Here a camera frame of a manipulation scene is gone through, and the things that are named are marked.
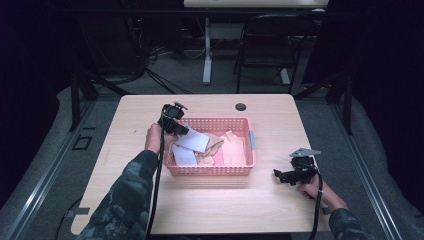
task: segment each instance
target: wooden tabletop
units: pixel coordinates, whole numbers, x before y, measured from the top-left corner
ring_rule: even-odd
[[[147,129],[164,104],[179,101],[184,117],[243,117],[252,123],[256,166],[249,176],[179,176],[162,169],[152,234],[310,232],[313,200],[281,184],[273,169],[291,171],[290,153],[310,148],[292,96],[286,94],[137,95],[121,99],[71,231],[79,234],[121,174],[143,150]],[[245,111],[235,105],[244,103]],[[328,215],[319,231],[329,231]]]
[[[328,0],[184,0],[193,8],[325,8]]]

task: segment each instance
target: person's left hand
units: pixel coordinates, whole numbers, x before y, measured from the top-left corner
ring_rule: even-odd
[[[153,123],[152,126],[147,130],[147,136],[146,136],[146,144],[145,149],[150,150],[152,152],[155,152],[159,155],[160,151],[160,133],[161,133],[161,127],[157,123]],[[171,135],[165,132],[164,135],[165,138],[165,145],[164,150],[169,150],[171,144],[173,144],[175,141],[178,140],[178,137],[176,135]]]

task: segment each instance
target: black round grommet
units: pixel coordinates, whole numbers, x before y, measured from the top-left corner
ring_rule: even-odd
[[[237,103],[236,104],[236,109],[238,110],[238,111],[244,111],[244,110],[246,110],[246,104],[244,104],[244,103]]]

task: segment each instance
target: chair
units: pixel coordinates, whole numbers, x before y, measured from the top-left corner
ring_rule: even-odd
[[[313,21],[298,15],[263,14],[248,20],[242,29],[234,66],[234,74],[237,73],[237,93],[240,92],[241,70],[245,67],[276,68],[277,74],[284,68],[293,69],[288,90],[290,94],[302,43],[313,30]]]

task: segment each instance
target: hand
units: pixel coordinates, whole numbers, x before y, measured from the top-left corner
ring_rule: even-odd
[[[311,179],[310,184],[301,184],[297,186],[297,190],[303,195],[303,196],[311,196],[316,198],[318,196],[318,185],[319,184],[319,178],[318,175],[315,175]],[[348,209],[346,203],[341,199],[334,191],[330,188],[330,186],[327,185],[327,183],[322,180],[322,197],[321,201],[325,203],[332,211],[338,209],[338,208],[345,208]]]
[[[161,133],[161,127],[157,123],[153,123],[152,126],[147,130],[147,136],[146,136],[146,144],[145,149],[150,150],[152,152],[155,152],[159,155],[160,151],[160,133]],[[164,135],[165,138],[165,144],[164,144],[164,150],[168,150],[172,143],[178,140],[178,137],[175,135],[170,135],[165,132]]]

